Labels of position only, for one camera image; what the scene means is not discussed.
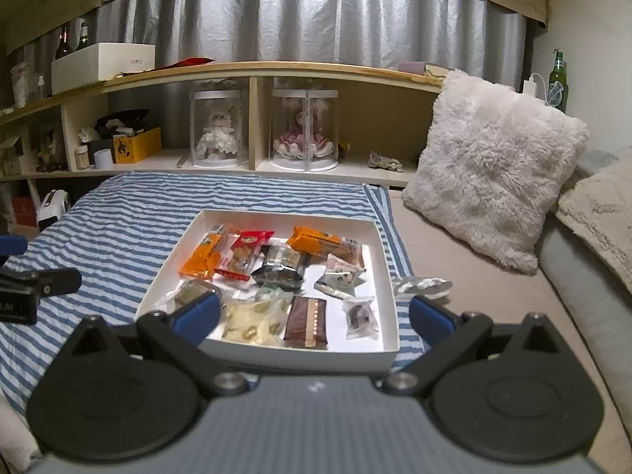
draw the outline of clear acrylic display case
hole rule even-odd
[[[292,171],[326,171],[338,164],[334,90],[273,90],[270,161]]]
[[[191,159],[221,169],[248,161],[247,90],[191,93]]]

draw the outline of white box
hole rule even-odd
[[[121,73],[140,73],[155,66],[154,45],[97,43],[53,62],[53,94],[110,80]]]
[[[305,273],[306,281],[303,283],[303,295],[327,300],[327,350],[273,348],[226,342],[221,340],[222,325],[220,325],[200,345],[203,351],[236,366],[256,366],[287,372],[372,374],[388,372],[399,351],[397,312],[380,233],[375,223],[368,220],[202,210],[180,237],[178,244],[160,268],[136,311],[136,319],[157,309],[173,311],[172,308],[163,306],[161,298],[178,287],[181,282],[179,268],[204,236],[217,224],[232,224],[239,229],[274,230],[273,241],[280,239],[284,241],[290,237],[294,226],[308,226],[357,240],[363,245],[367,272],[363,274],[365,282],[356,288],[356,296],[375,296],[372,309],[380,325],[380,333],[377,340],[368,337],[346,339],[347,324],[346,315],[342,310],[342,300],[326,296],[313,288],[314,281],[324,272],[323,262],[320,265],[308,267]],[[246,285],[235,285],[235,282],[223,281],[220,276],[215,276],[213,283],[223,290],[239,288],[240,298],[254,295],[258,288],[252,280]]]

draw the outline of doll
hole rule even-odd
[[[283,106],[291,111],[296,111],[288,132],[274,141],[274,149],[282,156],[290,160],[305,158],[305,112],[303,111],[301,100],[298,98],[288,98]],[[309,158],[322,158],[333,153],[334,144],[323,137],[319,132],[323,131],[324,113],[328,108],[327,102],[322,98],[317,98],[312,103],[312,140],[307,147]]]
[[[214,102],[209,113],[209,124],[204,127],[204,135],[195,147],[199,160],[221,160],[230,154],[237,154],[239,144],[233,128],[231,111],[234,104]]]

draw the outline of beer label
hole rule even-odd
[[[551,107],[558,107],[562,103],[564,97],[564,86],[558,80],[549,84],[549,93],[547,94],[547,103]]]

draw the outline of beige blanket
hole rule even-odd
[[[556,215],[632,294],[632,155],[579,181],[560,198]]]

